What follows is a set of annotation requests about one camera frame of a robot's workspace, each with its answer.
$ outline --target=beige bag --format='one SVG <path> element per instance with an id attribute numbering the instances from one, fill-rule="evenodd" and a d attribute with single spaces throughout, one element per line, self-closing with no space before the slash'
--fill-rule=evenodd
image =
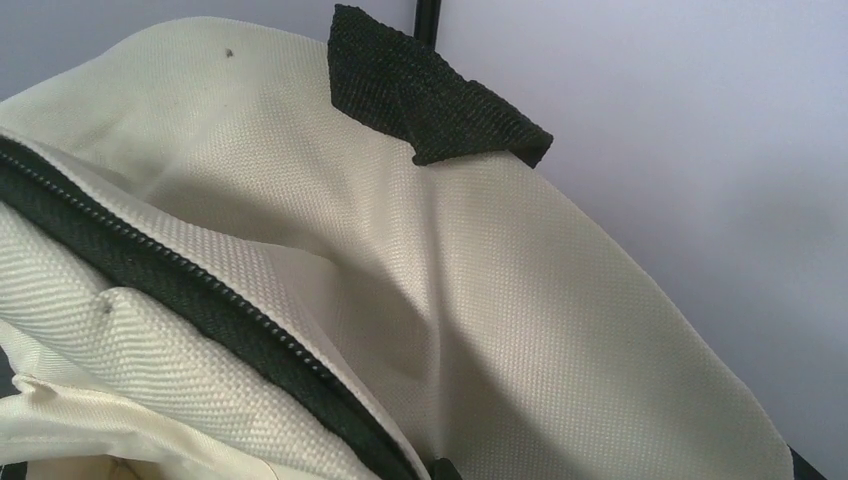
<path id="1" fill-rule="evenodd" d="M 180 20 L 0 104 L 21 392 L 0 400 L 0 464 L 792 478 L 751 392 L 597 225 L 510 153 L 413 165 L 333 107 L 326 55 Z"/>

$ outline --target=wall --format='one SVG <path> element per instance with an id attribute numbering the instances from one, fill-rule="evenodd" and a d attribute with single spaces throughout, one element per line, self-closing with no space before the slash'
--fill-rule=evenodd
<path id="1" fill-rule="evenodd" d="M 848 478 L 848 3 L 445 0 L 438 50 L 786 440 Z"/>

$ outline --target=plain background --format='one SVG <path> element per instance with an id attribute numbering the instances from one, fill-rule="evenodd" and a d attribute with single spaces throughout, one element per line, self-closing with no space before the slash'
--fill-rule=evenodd
<path id="1" fill-rule="evenodd" d="M 350 3 L 412 29 L 414 0 Z M 0 0 L 0 99 L 173 18 L 326 40 L 332 5 Z M 444 0 L 438 50 L 555 135 L 539 171 L 848 478 L 848 1 Z"/>

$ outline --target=black zipper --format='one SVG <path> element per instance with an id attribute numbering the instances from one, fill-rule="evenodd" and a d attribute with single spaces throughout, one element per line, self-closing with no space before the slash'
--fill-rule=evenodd
<path id="1" fill-rule="evenodd" d="M 116 285 L 179 314 L 295 398 L 383 480 L 415 480 L 398 443 L 297 339 L 195 263 L 124 222 L 39 154 L 0 136 L 0 201 Z"/>

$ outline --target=black pole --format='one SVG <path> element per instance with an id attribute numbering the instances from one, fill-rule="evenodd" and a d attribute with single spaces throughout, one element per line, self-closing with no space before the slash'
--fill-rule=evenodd
<path id="1" fill-rule="evenodd" d="M 441 0 L 418 0 L 415 8 L 415 38 L 430 48 L 436 48 Z"/>

